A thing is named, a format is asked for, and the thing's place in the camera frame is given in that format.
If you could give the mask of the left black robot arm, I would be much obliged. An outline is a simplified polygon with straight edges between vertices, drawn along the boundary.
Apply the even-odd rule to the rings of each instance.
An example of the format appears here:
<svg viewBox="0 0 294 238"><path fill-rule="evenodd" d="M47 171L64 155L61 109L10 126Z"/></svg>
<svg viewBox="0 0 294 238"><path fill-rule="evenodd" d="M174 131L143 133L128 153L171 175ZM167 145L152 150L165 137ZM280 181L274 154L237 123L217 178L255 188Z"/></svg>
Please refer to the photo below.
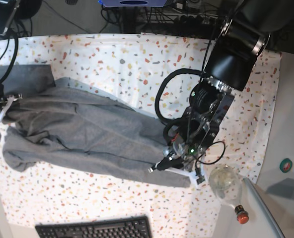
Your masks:
<svg viewBox="0 0 294 238"><path fill-rule="evenodd" d="M245 0L224 21L212 50L207 50L201 70L182 68L162 82L155 112L165 124L163 138L167 148L160 162L149 172L170 171L187 174L187 168L199 172L198 164L215 143L220 124L231 106L233 90L242 91L251 70L262 54L271 33L294 18L294 0ZM189 96L190 105L177 119L165 118L159 108L167 84L175 77L196 75L199 83Z"/></svg>

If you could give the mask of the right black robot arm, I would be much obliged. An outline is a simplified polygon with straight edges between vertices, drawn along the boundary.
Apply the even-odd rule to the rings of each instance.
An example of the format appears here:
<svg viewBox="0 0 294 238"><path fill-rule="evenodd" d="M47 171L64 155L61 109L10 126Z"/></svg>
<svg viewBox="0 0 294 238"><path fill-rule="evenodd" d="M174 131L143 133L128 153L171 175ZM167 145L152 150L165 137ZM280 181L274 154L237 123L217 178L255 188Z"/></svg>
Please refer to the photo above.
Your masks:
<svg viewBox="0 0 294 238"><path fill-rule="evenodd" d="M0 61L7 53L10 41L14 40L14 52L10 57L10 63L0 78L0 107L5 101L3 82L14 66L19 38L32 36L32 17L39 11L41 4L41 0L0 0Z"/></svg>

